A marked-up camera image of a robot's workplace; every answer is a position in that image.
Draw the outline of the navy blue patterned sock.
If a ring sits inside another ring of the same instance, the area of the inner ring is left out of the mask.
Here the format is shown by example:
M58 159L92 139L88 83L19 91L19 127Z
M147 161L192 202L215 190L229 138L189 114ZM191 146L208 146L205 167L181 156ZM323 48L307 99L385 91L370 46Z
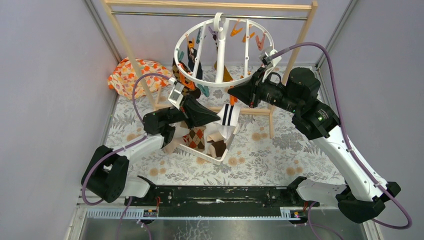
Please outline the navy blue patterned sock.
M198 53L198 51L195 48L189 48L188 49L188 56L187 56L188 67L189 67L191 72L194 71L195 63L197 62L197 60L196 60L197 53ZM196 78L199 79L199 80L203 79L203 69L202 69L202 64L200 62L198 63Z

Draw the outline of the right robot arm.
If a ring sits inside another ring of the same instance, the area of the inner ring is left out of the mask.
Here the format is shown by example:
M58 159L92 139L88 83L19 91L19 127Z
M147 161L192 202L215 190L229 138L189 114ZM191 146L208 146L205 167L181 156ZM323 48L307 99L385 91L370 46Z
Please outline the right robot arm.
M318 146L343 176L344 184L328 184L306 177L296 178L287 191L287 201L299 206L304 201L337 207L354 223L376 218L390 197L401 190L394 181L380 177L343 136L340 119L330 106L318 100L320 81L304 67L293 68L286 84L271 81L259 68L249 81L228 93L255 108L266 102L293 114L292 123Z

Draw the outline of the beige brown ribbed sock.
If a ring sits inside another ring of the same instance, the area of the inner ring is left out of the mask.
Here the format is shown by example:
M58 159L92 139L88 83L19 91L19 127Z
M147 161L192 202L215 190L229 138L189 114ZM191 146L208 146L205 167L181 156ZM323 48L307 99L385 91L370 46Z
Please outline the beige brown ribbed sock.
M227 144L224 137L219 132L214 132L206 137L206 142L209 143L207 155L215 159L221 158L227 149Z

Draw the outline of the brown yellow argyle sock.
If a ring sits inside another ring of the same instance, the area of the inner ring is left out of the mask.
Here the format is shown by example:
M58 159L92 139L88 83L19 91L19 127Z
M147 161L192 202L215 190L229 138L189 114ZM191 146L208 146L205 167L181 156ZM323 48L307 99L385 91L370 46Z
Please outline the brown yellow argyle sock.
M195 99L199 99L201 96L201 90L195 85L195 83L188 78L186 78L182 71L179 70L178 67L181 67L185 72L187 72L189 69L188 67L180 62L176 63L175 59L172 61L172 72L176 80L183 85L182 94L184 96L186 95L192 95Z

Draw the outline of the orange clothes peg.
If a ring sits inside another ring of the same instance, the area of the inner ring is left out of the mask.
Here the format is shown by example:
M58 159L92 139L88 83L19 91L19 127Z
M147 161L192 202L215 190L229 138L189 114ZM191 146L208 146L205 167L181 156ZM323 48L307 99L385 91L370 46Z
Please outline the orange clothes peg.
M234 106L236 103L238 102L238 99L235 97L235 96L233 96L233 95L229 95L229 103L230 103L230 105L231 106Z

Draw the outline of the white round clip hanger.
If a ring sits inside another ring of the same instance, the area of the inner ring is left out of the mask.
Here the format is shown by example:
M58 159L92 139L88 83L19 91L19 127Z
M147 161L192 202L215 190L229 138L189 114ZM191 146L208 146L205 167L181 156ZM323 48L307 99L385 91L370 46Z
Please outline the white round clip hanger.
M184 71L181 67L178 66L179 70L182 71L182 74L189 80L194 83L198 83L203 86L208 87L230 87L236 86L238 84L248 81L251 76L248 71L249 68L249 39L256 37L262 37L263 33L266 34L264 49L268 47L274 48L274 40L270 33L259 23L251 20L250 18L227 18L222 16L223 13L218 12L215 14L213 19L205 20L197 25L194 25L192 28L187 30L183 36L178 40L174 49L173 60L178 63L182 63L180 58L181 45L184 40L187 42L187 54L189 48L194 48L197 50L196 63L194 66L193 72L188 68L188 71ZM200 63L200 58L202 55L202 50L204 46L204 40L206 39L206 30L210 32L212 38L214 39L216 46L216 57L217 57L217 67L216 75L214 82L206 81L204 79L197 79L198 65ZM242 31L245 31L244 38L242 43L244 43L244 74L240 79L236 79L230 82L223 82L223 72L225 66L225 50L226 50L226 41L228 38L228 31L230 31L230 37L234 37Z

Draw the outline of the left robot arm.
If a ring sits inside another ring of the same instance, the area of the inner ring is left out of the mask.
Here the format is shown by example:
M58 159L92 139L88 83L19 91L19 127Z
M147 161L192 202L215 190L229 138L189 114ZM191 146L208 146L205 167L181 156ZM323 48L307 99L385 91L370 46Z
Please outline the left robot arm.
M220 119L216 112L191 95L184 97L180 106L172 105L145 114L142 118L144 135L122 146L101 145L95 150L81 179L84 203L95 206L103 201L112 203L119 197L136 197L144 206L152 204L154 190L143 177L128 177L130 163L166 147L173 140L176 123L185 122L193 128Z

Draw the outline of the mustard yellow sock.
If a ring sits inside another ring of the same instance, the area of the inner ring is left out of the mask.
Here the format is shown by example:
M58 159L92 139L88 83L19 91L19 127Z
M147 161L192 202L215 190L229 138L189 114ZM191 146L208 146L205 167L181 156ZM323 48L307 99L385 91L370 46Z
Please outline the mustard yellow sock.
M214 63L214 69L215 69L215 71L217 72L217 61L215 61L215 63ZM227 67L226 66L224 66L224 68L223 68L223 77L222 77L222 82L231 82L231 81L233 81L233 78L232 78L232 76L230 75L230 73L229 73L229 71L228 71L228 69L227 69Z

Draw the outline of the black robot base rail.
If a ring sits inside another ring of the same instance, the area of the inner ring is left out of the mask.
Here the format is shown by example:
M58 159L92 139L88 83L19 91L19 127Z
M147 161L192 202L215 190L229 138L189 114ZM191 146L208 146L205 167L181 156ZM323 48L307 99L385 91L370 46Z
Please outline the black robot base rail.
M156 185L130 205L152 207L159 217L283 218L284 210L298 216L311 206L289 186Z

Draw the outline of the white sock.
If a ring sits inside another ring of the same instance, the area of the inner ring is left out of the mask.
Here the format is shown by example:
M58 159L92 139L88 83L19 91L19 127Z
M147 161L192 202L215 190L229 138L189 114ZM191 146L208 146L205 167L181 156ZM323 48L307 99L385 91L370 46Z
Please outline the white sock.
M225 140L231 136L238 125L241 109L240 106L227 103L217 113L219 119L212 122Z

